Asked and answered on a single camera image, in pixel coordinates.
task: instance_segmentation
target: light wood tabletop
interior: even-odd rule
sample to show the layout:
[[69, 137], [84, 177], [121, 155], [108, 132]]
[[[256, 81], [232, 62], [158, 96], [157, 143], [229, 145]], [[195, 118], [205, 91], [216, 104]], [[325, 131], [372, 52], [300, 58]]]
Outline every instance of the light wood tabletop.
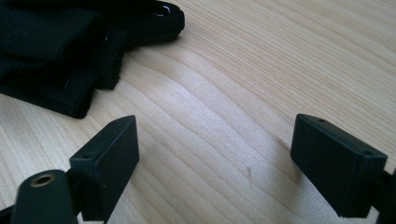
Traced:
[[19, 184], [136, 115], [140, 162], [109, 223], [375, 223], [338, 217], [290, 158], [295, 116], [330, 121], [396, 167], [394, 0], [169, 1], [171, 43], [129, 51], [85, 119], [0, 95], [0, 209]]

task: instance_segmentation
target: wood grain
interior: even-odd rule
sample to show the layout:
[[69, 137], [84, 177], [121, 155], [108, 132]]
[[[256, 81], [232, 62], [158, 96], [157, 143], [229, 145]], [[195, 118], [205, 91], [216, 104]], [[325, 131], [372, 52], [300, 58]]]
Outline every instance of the wood grain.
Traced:
[[396, 167], [392, 0], [171, 1], [178, 40], [126, 54], [114, 91], [70, 119], [0, 96], [0, 208], [18, 185], [134, 114], [141, 161], [109, 223], [374, 223], [338, 217], [290, 159], [294, 118], [324, 118]]

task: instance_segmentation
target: black cloth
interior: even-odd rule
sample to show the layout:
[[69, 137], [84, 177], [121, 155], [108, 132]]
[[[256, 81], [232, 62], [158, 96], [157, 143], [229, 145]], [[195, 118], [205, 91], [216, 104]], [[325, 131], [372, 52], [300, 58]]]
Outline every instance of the black cloth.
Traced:
[[183, 12], [159, 1], [35, 6], [0, 0], [0, 93], [76, 119], [86, 116], [94, 89], [115, 88], [127, 47], [168, 41], [184, 28]]

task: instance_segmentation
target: wooden surface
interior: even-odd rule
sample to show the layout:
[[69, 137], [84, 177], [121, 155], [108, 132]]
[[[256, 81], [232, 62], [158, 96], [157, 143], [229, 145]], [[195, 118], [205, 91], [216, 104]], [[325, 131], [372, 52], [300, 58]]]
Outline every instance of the wooden surface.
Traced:
[[82, 120], [0, 96], [0, 208], [25, 178], [136, 115], [141, 159], [109, 223], [374, 223], [339, 218], [290, 159], [295, 116], [396, 167], [393, 0], [172, 0], [186, 28], [127, 53]]

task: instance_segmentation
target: wooden table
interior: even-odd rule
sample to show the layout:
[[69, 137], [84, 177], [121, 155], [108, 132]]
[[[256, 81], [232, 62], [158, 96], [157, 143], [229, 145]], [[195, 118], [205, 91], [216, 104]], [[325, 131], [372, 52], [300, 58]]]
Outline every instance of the wooden table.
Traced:
[[396, 167], [394, 0], [171, 1], [178, 40], [128, 52], [85, 119], [0, 96], [0, 208], [30, 175], [136, 115], [141, 159], [109, 223], [374, 223], [339, 218], [290, 159], [295, 116]]

